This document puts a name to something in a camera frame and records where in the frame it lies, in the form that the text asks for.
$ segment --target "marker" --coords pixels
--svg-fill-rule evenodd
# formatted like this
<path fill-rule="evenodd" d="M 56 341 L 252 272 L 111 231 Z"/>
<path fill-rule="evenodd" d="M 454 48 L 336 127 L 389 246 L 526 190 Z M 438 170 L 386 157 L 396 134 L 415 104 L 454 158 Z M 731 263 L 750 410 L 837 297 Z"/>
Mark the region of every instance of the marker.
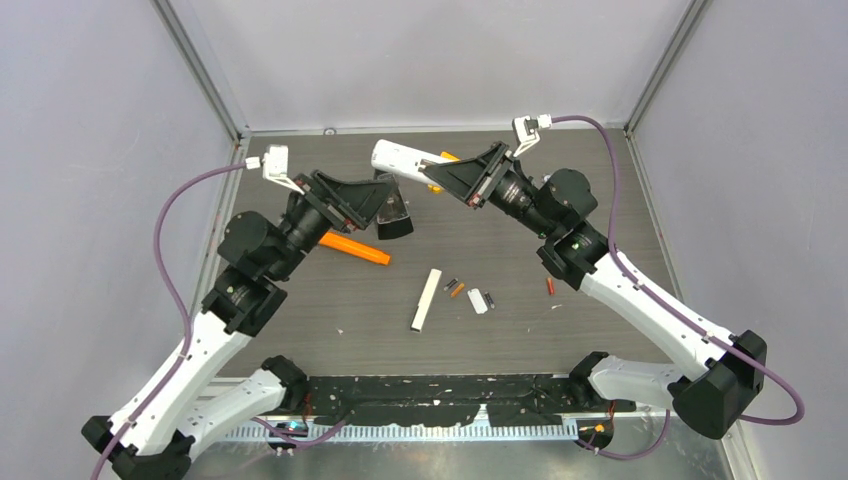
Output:
<path fill-rule="evenodd" d="M 433 295 L 436 293 L 436 287 L 441 276 L 441 270 L 436 268 L 430 270 L 427 283 L 424 284 L 424 290 L 421 292 L 421 298 L 418 299 L 418 308 L 415 310 L 415 317 L 412 319 L 412 325 L 409 327 L 413 332 L 421 332 L 421 329 L 424 328 L 424 320 L 427 318 L 427 312 L 430 310 L 430 304 L 433 302 Z"/>

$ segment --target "gray tabletop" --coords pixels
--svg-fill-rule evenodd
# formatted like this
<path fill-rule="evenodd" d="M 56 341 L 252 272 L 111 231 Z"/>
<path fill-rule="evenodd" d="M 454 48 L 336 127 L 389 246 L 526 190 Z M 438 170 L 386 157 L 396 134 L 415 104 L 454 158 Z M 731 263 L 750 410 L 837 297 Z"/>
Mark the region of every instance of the gray tabletop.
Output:
<path fill-rule="evenodd" d="M 666 289 L 662 259 L 624 136 L 613 132 L 622 165 L 618 245 Z M 371 149 L 380 138 L 438 154 L 467 158 L 491 142 L 514 143 L 510 132 L 417 133 L 256 137 L 250 155 L 268 144 L 290 149 L 289 171 L 320 169 L 342 180 L 371 178 Z M 525 172 L 540 177 L 558 168 L 583 172 L 600 206 L 589 217 L 606 232 L 612 199 L 610 162 L 591 130 L 546 132 L 522 156 Z M 379 266 L 316 247 L 291 281 L 289 297 L 262 333 L 220 373 L 248 376 L 263 359 L 292 358 L 309 375 L 399 375 L 568 372 L 587 353 L 604 350 L 639 361 L 666 361 L 651 342 L 605 305 L 564 283 L 549 296 L 547 272 L 536 256 L 540 241 L 492 206 L 473 211 L 447 193 L 401 180 L 415 232 L 378 241 L 376 226 L 356 240 L 392 256 Z M 277 219 L 288 190 L 250 172 L 242 176 L 234 213 L 255 210 Z M 409 326 L 431 268 L 440 283 L 458 278 L 467 288 L 488 291 L 496 309 L 477 315 L 464 293 L 451 299 L 438 289 L 422 333 Z"/>

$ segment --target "gray wall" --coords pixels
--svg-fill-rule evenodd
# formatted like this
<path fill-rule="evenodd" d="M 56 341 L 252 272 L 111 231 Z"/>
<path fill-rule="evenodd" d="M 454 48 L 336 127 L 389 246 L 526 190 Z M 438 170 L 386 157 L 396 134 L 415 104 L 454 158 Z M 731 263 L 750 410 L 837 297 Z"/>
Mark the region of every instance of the gray wall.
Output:
<path fill-rule="evenodd" d="M 762 478 L 844 478 L 848 4 L 714 2 L 637 139 L 689 304 L 769 342 L 807 418 L 747 426 Z M 786 416 L 769 383 L 750 412 Z"/>
<path fill-rule="evenodd" d="M 3 2 L 0 45 L 0 478 L 88 478 L 83 422 L 180 337 L 156 214 L 231 146 L 146 1 Z M 166 224 L 189 300 L 218 190 L 188 192 Z"/>
<path fill-rule="evenodd" d="M 258 131 L 504 127 L 532 112 L 620 126 L 689 0 L 175 3 Z"/>

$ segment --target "small battery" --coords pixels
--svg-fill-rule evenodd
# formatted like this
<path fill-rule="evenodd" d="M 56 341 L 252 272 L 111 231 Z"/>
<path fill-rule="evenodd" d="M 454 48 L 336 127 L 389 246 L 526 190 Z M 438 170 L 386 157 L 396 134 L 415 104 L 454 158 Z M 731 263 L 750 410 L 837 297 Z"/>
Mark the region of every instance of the small battery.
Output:
<path fill-rule="evenodd" d="M 495 309 L 495 301 L 492 300 L 492 296 L 489 295 L 489 292 L 483 292 L 483 298 L 486 299 L 486 303 L 489 304 L 489 308 L 494 310 Z"/>
<path fill-rule="evenodd" d="M 460 283 L 459 285 L 457 285 L 456 289 L 453 292 L 451 292 L 451 298 L 454 298 L 457 295 L 459 295 L 459 292 L 461 292 L 463 288 L 465 288 L 464 283 Z"/>

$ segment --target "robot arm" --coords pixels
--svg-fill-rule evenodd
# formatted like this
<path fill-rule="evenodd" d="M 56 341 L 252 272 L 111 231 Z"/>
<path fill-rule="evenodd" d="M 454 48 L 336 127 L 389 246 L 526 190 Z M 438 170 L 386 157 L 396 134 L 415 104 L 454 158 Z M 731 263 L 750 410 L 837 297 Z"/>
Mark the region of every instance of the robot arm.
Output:
<path fill-rule="evenodd" d="M 281 153 L 269 151 L 266 160 L 275 152 Z M 306 375 L 278 356 L 230 391 L 194 406 L 201 390 L 260 333 L 286 299 L 286 292 L 273 282 L 287 281 L 330 228 L 365 229 L 392 186 L 381 180 L 341 182 L 318 170 L 290 180 L 285 164 L 271 164 L 282 174 L 270 179 L 296 187 L 286 213 L 279 225 L 256 212 L 240 213 L 227 224 L 218 254 L 229 266 L 203 299 L 191 344 L 174 376 L 160 385 L 181 355 L 181 345 L 126 405 L 110 417 L 91 417 L 83 427 L 83 436 L 102 453 L 130 423 L 138 404 L 158 390 L 109 454 L 120 478 L 182 478 L 194 459 L 234 427 L 277 408 L 294 410 L 307 393 Z"/>
<path fill-rule="evenodd" d="M 513 127 L 519 153 L 535 145 L 538 130 L 549 125 L 544 116 L 516 119 Z M 612 258 L 607 238 L 586 220 L 598 202 L 582 173 L 560 169 L 537 188 L 524 176 L 515 154 L 501 142 L 474 158 L 450 162 L 380 140 L 371 165 L 410 180 L 438 185 L 475 209 L 491 203 L 515 218 L 544 241 L 536 253 L 551 276 L 612 308 L 673 362 L 627 362 L 594 352 L 570 374 L 585 385 L 581 395 L 674 409 L 693 430 L 709 438 L 721 438 L 760 392 L 762 373 L 707 338 L 699 338 L 643 289 L 657 293 L 710 336 L 763 364 L 765 342 L 751 331 L 735 336 L 693 312 L 618 253 L 623 268 L 635 274 L 636 281 L 626 278 Z"/>

